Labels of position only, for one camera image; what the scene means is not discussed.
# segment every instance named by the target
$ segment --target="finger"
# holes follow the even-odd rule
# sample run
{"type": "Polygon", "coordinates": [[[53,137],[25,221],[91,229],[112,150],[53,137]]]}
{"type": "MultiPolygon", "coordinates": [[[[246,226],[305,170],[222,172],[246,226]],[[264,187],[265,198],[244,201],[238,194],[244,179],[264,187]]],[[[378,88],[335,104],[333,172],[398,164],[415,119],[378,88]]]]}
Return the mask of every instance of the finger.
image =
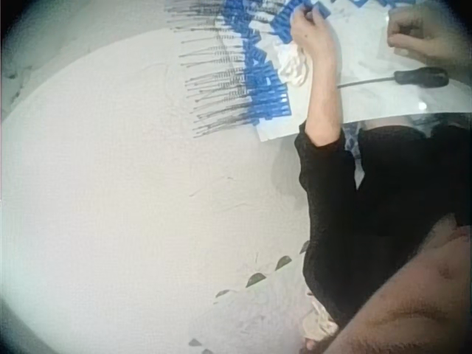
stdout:
{"type": "Polygon", "coordinates": [[[294,24],[298,21],[307,21],[307,19],[305,18],[305,6],[303,5],[295,9],[290,19],[291,24],[294,24]]]}
{"type": "Polygon", "coordinates": [[[415,38],[410,35],[392,35],[387,39],[389,46],[394,48],[401,48],[412,50],[421,55],[429,56],[431,51],[431,44],[420,38],[415,38]]]}
{"type": "Polygon", "coordinates": [[[417,14],[410,9],[394,10],[389,12],[387,35],[400,33],[401,27],[411,26],[417,19],[417,14]]]}
{"type": "Polygon", "coordinates": [[[311,10],[311,15],[313,16],[313,22],[318,27],[325,27],[326,21],[323,18],[322,14],[315,8],[311,10]]]}

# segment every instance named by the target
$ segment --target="screwdriver shaft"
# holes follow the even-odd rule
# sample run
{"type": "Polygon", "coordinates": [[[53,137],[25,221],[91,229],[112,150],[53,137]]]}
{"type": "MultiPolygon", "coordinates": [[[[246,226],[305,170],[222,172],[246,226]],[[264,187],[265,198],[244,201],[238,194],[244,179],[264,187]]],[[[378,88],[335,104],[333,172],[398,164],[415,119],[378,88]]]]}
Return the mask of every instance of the screwdriver shaft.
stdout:
{"type": "Polygon", "coordinates": [[[384,78],[381,78],[381,79],[358,81],[356,83],[343,83],[342,85],[338,85],[338,89],[343,89],[344,87],[350,87],[350,86],[364,85],[366,83],[382,83],[384,81],[395,81],[395,78],[394,77],[384,77],[384,78]]]}

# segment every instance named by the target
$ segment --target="wrist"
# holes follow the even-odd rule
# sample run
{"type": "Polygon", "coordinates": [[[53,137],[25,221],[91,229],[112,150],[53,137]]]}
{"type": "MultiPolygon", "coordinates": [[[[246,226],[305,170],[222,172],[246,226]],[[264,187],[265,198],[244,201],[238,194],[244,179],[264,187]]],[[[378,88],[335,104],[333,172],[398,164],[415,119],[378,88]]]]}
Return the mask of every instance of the wrist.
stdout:
{"type": "Polygon", "coordinates": [[[313,62],[313,75],[316,77],[336,77],[336,60],[317,60],[313,62]]]}

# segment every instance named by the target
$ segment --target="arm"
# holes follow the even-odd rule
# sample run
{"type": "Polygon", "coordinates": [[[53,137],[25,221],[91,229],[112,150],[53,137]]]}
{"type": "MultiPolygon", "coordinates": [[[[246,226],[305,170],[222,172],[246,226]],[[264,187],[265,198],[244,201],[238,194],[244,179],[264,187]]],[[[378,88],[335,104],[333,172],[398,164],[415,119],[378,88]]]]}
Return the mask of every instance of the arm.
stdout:
{"type": "Polygon", "coordinates": [[[336,51],[329,28],[313,12],[306,20],[294,13],[292,36],[314,63],[308,118],[296,139],[301,162],[300,183],[308,195],[312,241],[352,232],[355,220],[355,163],[344,149],[341,102],[336,85],[336,51]]]}
{"type": "Polygon", "coordinates": [[[310,245],[303,272],[316,298],[343,323],[352,315],[351,304],[356,303],[350,291],[353,247],[358,242],[354,237],[355,163],[344,149],[333,40],[318,13],[313,13],[313,20],[314,24],[310,23],[298,10],[291,30],[315,66],[307,122],[295,141],[300,183],[307,193],[310,213],[310,245]]]}

